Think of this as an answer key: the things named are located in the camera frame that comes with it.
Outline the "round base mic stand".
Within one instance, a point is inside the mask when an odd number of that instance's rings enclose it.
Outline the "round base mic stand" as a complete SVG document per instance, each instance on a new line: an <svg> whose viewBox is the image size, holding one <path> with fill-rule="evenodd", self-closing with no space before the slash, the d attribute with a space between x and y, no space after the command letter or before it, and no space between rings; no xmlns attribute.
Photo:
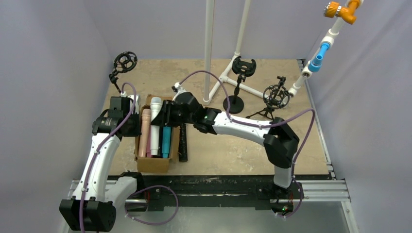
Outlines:
<svg viewBox="0 0 412 233"><path fill-rule="evenodd" d="M242 98L238 96L240 92L240 84L245 82L247 77L252 76L256 71L257 63L254 59L251 59L251 62L243 61L241 56L238 56L234 59L232 63L232 71L238 76L237 85L234 89L234 94L229 96L229 100L223 101L223 108L228 109L230 105L229 113L238 114L244 108L244 102Z"/></svg>

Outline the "white microphone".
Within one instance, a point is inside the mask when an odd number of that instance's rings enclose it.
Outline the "white microphone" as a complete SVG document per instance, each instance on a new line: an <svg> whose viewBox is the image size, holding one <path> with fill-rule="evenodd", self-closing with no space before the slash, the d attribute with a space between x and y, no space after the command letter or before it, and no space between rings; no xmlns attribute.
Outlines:
<svg viewBox="0 0 412 233"><path fill-rule="evenodd" d="M158 155L160 127L154 125L152 121L157 117L161 108L162 108L162 99L160 97L153 97L151 99L151 104L150 104L150 110L151 110L150 152L151 152L151 156Z"/></svg>

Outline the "white PVC pipe frame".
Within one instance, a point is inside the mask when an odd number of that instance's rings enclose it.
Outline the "white PVC pipe frame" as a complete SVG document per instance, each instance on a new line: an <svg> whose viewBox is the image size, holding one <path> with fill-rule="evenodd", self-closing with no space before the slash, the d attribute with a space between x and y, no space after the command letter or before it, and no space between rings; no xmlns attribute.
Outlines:
<svg viewBox="0 0 412 233"><path fill-rule="evenodd" d="M234 63L235 58L241 55L241 46L244 38L244 32L246 28L247 19L249 16L249 10L251 5L251 0L246 0L244 2L244 8L241 17L240 29L237 38L236 48L234 55L228 63L225 70L220 74L217 79L217 82L212 88L210 88L210 75L205 74L204 77L204 90L203 90L203 102L208 105L210 104L212 98L218 91L219 87L222 86L222 83L229 83L235 85L235 81L229 78L229 71ZM205 46L204 46L204 69L210 71L211 69L211 55L212 55L212 41L213 41L213 24L214 24L214 10L215 10L215 1L207 0L206 1L206 18L205 18Z"/></svg>

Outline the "PVC pipe with coloured fittings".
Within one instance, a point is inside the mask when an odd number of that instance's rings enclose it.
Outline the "PVC pipe with coloured fittings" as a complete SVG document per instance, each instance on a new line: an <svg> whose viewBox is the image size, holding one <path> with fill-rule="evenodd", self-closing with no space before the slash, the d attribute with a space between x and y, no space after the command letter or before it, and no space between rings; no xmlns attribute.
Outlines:
<svg viewBox="0 0 412 233"><path fill-rule="evenodd" d="M289 95L292 98L296 96L299 89L304 84L304 81L309 79L313 73L316 73L321 69L323 61L325 60L325 55L327 51L333 47L335 39L339 35L341 28L344 24L352 25L355 23L357 19L355 12L363 5L363 2L363 0L348 0L345 4L340 4L336 1L330 1L326 5L323 15L328 18L336 17L337 20L322 38L317 51L304 66L297 81L295 81L288 90Z"/></svg>

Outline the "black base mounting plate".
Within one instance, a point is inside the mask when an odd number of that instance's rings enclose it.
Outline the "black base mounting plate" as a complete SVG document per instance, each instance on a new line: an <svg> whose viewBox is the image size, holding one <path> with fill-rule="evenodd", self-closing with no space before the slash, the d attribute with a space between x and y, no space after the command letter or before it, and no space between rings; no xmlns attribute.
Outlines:
<svg viewBox="0 0 412 233"><path fill-rule="evenodd" d="M288 214L299 206L304 193L301 183L293 181L288 188L274 184L273 175L142 175L125 172L122 176L137 179L137 190L149 187L143 194L133 192L128 204L148 201L149 211L165 207L233 207L273 210Z"/></svg>

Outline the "tripod shock mount stand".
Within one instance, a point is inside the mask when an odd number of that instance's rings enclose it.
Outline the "tripod shock mount stand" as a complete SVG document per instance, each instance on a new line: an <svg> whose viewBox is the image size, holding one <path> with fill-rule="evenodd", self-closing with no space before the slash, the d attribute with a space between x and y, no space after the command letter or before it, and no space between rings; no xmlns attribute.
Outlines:
<svg viewBox="0 0 412 233"><path fill-rule="evenodd" d="M279 79L278 84L268 86L263 92L263 102L266 107L264 107L261 111L246 116L247 119L259 115L273 120L275 118L273 116L274 110L282 109L289 104L291 94L284 86L286 77L277 76L277 79Z"/></svg>
<svg viewBox="0 0 412 233"><path fill-rule="evenodd" d="M109 74L109 80L119 93L121 93L121 89L117 84L117 80L119 79L118 75L133 70L137 65L137 61L137 55L131 51L122 52L114 59L113 70Z"/></svg>

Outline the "aluminium rail frame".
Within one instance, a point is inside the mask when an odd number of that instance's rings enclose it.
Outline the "aluminium rail frame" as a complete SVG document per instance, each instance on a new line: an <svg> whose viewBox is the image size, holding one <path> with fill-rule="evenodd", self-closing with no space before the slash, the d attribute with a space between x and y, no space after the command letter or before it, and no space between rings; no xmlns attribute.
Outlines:
<svg viewBox="0 0 412 233"><path fill-rule="evenodd" d="M139 172L137 171L136 173L140 173L142 175L164 175L163 173L146 173L146 172ZM108 176L107 188L111 188L115 182L122 177L122 174L117 175L117 176ZM344 208L348 206L348 203L350 202L350 196L349 192L347 189L346 182L344 180L337 180L333 175L329 175L328 177L325 176L316 176L313 180L310 179L308 175L303 175L300 176L299 178L292 176L292 182L296 181L298 183L301 183L303 193L304 193L304 198L302 199L301 203L299 206L302 204L304 201L313 201L313 202L340 202ZM74 181L72 183L72 193L75 190L79 183L79 180ZM136 194L143 194L145 191L149 191L150 188L146 187L143 188L142 190L137 190L134 191ZM119 206L117 211L120 208L126 208L128 205L127 200L128 198L131 197L129 195L125 202ZM136 204L147 204L148 201L138 201ZM288 214L282 214L280 215L279 213L276 213L275 211L274 214L276 217L280 219L287 219L289 218L292 214L294 214L298 207L295 207L294 210Z"/></svg>

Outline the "black sparkly microphone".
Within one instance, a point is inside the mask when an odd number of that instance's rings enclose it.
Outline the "black sparkly microphone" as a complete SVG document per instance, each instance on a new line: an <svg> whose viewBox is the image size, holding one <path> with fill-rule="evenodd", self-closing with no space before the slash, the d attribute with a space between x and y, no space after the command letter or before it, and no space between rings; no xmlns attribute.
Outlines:
<svg viewBox="0 0 412 233"><path fill-rule="evenodd" d="M185 163L188 161L186 123L183 123L180 129L178 156L179 156L179 162Z"/></svg>

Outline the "beige microphone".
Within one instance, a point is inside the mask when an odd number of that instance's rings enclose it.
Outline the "beige microphone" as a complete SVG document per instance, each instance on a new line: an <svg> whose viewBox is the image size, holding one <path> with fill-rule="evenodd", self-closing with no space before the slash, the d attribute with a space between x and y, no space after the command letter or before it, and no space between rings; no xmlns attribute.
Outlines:
<svg viewBox="0 0 412 233"><path fill-rule="evenodd" d="M146 108L141 114L141 136L139 138L138 157L146 157L147 143L150 134L151 110Z"/></svg>

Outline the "blue microphone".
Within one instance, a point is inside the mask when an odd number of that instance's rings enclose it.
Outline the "blue microphone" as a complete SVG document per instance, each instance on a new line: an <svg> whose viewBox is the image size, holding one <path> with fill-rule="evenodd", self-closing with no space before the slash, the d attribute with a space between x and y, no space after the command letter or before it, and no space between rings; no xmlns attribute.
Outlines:
<svg viewBox="0 0 412 233"><path fill-rule="evenodd" d="M171 127L163 127L162 132L162 158L167 159L170 154L170 146L171 146Z"/></svg>

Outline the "cardboard box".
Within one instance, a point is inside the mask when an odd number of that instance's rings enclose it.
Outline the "cardboard box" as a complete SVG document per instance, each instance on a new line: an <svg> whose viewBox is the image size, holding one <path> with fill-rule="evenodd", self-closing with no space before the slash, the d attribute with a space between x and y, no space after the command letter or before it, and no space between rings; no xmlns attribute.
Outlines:
<svg viewBox="0 0 412 233"><path fill-rule="evenodd" d="M140 121L141 121L142 111L146 108L150 109L150 103L153 97L155 97L155 95L148 94L144 105L141 106ZM181 129L180 127L172 128L170 154L167 159L162 158L162 149L159 149L159 155L157 156L152 156L151 158L138 157L137 151L139 148L140 136L137 136L135 138L135 148L136 148L135 149L135 160L137 162L137 170L139 172L146 172L146 173L167 173L169 170L170 162L176 163L178 161L180 129Z"/></svg>

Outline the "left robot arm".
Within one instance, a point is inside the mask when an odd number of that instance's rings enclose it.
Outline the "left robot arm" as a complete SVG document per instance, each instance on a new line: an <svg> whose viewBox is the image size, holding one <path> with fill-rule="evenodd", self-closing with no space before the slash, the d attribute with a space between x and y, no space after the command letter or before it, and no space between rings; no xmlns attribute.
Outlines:
<svg viewBox="0 0 412 233"><path fill-rule="evenodd" d="M136 176L122 176L107 188L114 155L124 137L140 135L139 95L111 97L109 108L92 124L90 153L71 197L59 211L73 231L109 232L117 209L137 189Z"/></svg>

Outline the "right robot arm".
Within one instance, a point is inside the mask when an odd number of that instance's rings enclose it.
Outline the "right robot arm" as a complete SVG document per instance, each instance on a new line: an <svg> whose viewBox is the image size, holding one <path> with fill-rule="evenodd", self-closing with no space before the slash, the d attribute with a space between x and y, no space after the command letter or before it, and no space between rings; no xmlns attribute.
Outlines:
<svg viewBox="0 0 412 233"><path fill-rule="evenodd" d="M173 100L163 100L159 112L151 120L151 125L159 127L183 124L191 124L201 133L230 135L262 145L268 161L274 165L274 185L281 188L291 185L299 137L284 119L253 121L228 116L220 109L204 107L190 92L185 92Z"/></svg>

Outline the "pink microphone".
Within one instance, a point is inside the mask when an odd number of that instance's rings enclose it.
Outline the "pink microphone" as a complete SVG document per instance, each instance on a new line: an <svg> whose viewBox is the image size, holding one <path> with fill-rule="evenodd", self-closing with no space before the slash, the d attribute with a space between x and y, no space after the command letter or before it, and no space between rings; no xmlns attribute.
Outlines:
<svg viewBox="0 0 412 233"><path fill-rule="evenodd" d="M151 158L151 130L149 129L148 131L148 138L147 138L147 144L146 144L146 157Z"/></svg>

